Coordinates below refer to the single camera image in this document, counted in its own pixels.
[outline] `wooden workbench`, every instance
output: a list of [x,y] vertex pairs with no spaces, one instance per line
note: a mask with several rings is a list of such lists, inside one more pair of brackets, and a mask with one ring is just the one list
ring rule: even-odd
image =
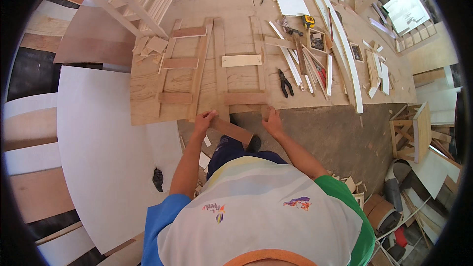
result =
[[[165,15],[161,26],[169,32],[176,19],[182,19],[181,28],[202,26],[206,17],[221,17],[223,19],[225,34],[226,55],[253,54],[254,43],[251,29],[250,16],[258,16],[262,27],[263,35],[276,37],[268,21],[275,22],[281,17],[277,2],[264,0],[263,5],[259,5],[261,0],[174,0]],[[327,32],[322,18],[318,12],[314,0],[304,0],[311,15],[316,21],[315,29]],[[353,0],[345,0],[342,4],[353,4]],[[347,11],[343,5],[334,7],[340,12],[343,18],[343,26],[346,30],[349,41],[360,45],[363,55],[367,49],[363,45],[362,39],[370,43],[376,40],[384,47],[381,55],[386,57],[386,65],[394,79],[394,94],[386,96],[380,90],[374,98],[368,97],[369,73],[365,63],[356,62],[360,86],[362,89],[362,99],[364,104],[376,103],[405,103],[416,102],[414,82],[411,70],[404,58],[398,57],[393,50],[393,43],[388,44],[380,36],[372,25],[368,17],[358,16],[354,12]],[[297,17],[289,17],[291,27],[304,31],[301,21]],[[181,38],[177,40],[173,57],[196,57],[197,44],[199,38]],[[131,81],[131,112],[132,124],[142,125],[160,121],[185,119],[187,105],[162,104],[161,114],[157,114],[156,104],[156,84],[158,80],[158,65],[152,62],[152,57],[146,58],[143,63],[132,65]],[[319,60],[326,64],[326,57]],[[294,97],[286,99],[281,91],[281,84],[277,68],[286,75],[294,88]],[[344,94],[341,75],[337,62],[334,59],[332,95],[329,100],[325,100],[320,87],[317,88],[316,97],[313,97],[307,90],[301,92],[294,82],[289,67],[278,47],[266,46],[264,70],[267,74],[267,92],[269,104],[276,109],[320,107],[331,105],[349,104],[346,94]],[[259,92],[256,66],[230,67],[228,72],[228,92]],[[189,92],[191,88],[192,69],[172,69],[168,71],[164,92]],[[214,41],[211,37],[209,50],[205,62],[203,81],[201,86],[199,106],[197,112],[217,108],[217,89],[214,60]],[[231,105],[230,113],[257,111],[258,105]]]

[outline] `hand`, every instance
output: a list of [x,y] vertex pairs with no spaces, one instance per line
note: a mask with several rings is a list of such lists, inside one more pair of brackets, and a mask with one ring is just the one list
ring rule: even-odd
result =
[[195,117],[194,132],[192,136],[203,140],[205,138],[205,132],[210,126],[210,121],[217,115],[216,110],[205,111]]
[[279,118],[279,111],[277,111],[274,107],[269,106],[269,118],[268,121],[262,120],[261,123],[266,131],[273,137],[277,138],[284,134],[284,130],[282,128],[282,122]]

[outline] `blue sleeve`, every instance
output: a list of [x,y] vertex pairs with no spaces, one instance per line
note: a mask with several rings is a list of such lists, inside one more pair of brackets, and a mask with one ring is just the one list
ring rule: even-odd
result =
[[191,202],[184,194],[172,194],[162,203],[150,206],[146,213],[145,237],[141,265],[162,265],[157,253],[157,235],[177,217],[179,212]]

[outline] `concrete floor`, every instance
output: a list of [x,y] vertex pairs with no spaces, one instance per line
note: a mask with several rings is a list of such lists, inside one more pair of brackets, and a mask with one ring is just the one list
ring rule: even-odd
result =
[[[404,104],[363,105],[364,113],[358,115],[352,106],[330,106],[322,108],[302,108],[281,110],[285,131],[310,151],[323,166],[335,175],[352,176],[356,182],[363,181],[368,191],[381,192],[384,177],[393,160],[391,133],[388,120]],[[264,129],[259,112],[234,114],[240,127],[257,134],[262,141],[261,150],[278,153],[290,162],[286,152]],[[185,144],[193,130],[193,123],[178,121],[179,133]],[[221,134],[213,129],[207,131],[212,143],[202,144],[202,151],[212,157]],[[201,170],[199,180],[205,183]]]

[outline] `shirt logo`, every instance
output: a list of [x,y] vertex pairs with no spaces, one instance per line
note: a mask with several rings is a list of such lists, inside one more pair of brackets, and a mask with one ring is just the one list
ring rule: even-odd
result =
[[220,224],[220,222],[223,221],[223,213],[225,212],[224,209],[225,205],[218,205],[216,203],[213,204],[206,204],[203,206],[202,210],[208,210],[212,213],[217,213],[217,216],[215,217],[215,220],[217,221],[217,224]]
[[285,202],[284,204],[282,205],[290,205],[290,206],[295,206],[296,208],[301,208],[305,211],[308,211],[309,210],[309,206],[311,205],[311,203],[309,202],[310,198],[308,197],[301,197],[301,198],[295,198],[295,199],[291,199],[291,201],[287,201]]

